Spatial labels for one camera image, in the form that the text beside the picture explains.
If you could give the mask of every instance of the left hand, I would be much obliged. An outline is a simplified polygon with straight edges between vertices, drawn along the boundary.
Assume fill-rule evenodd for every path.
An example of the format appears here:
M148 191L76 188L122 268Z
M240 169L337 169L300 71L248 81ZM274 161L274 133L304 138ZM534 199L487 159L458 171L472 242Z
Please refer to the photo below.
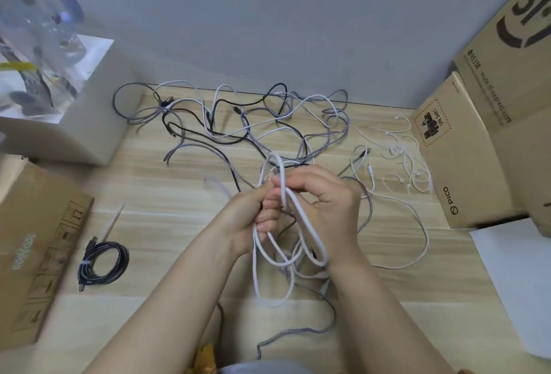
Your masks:
M266 232L274 232L281 217L281 203L266 200L266 194L273 189L271 179L264 185L234 195L216 215L212 224L231 237L234 251L238 256L252 252L252 225L256 223L261 241Z

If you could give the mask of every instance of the sheet of paper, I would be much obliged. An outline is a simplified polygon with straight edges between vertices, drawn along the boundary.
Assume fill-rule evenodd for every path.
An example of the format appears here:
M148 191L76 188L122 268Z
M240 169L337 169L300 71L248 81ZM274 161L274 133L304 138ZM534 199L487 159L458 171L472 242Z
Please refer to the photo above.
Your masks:
M551 359L551 238L530 219L471 236L524 347Z

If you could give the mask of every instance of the forearm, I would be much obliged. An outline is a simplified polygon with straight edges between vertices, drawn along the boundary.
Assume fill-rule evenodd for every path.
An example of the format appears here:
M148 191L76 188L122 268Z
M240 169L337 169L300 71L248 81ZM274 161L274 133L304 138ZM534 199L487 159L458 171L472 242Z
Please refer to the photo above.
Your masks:
M86 374L182 374L236 261L213 225L185 249Z
M329 266L342 313L370 373L452 374L454 371L363 255Z

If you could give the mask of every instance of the white wall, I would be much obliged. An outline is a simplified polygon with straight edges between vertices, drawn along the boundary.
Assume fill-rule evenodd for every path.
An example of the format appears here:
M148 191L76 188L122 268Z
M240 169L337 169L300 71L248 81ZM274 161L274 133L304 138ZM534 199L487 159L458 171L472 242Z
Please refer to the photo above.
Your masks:
M506 0L79 0L142 80L417 107Z

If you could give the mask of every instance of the coiled black cable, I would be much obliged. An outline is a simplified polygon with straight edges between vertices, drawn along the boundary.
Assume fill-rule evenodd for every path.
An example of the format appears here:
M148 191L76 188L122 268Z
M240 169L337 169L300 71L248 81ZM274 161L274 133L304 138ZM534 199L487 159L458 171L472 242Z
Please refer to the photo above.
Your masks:
M117 280L128 267L130 254L126 247L118 242L104 241L97 244L98 238L94 236L86 245L84 257L78 266L78 291L83 291L87 285L109 284ZM119 253L117 261L111 270L105 275L98 275L94 271L96 259L105 251L115 249Z

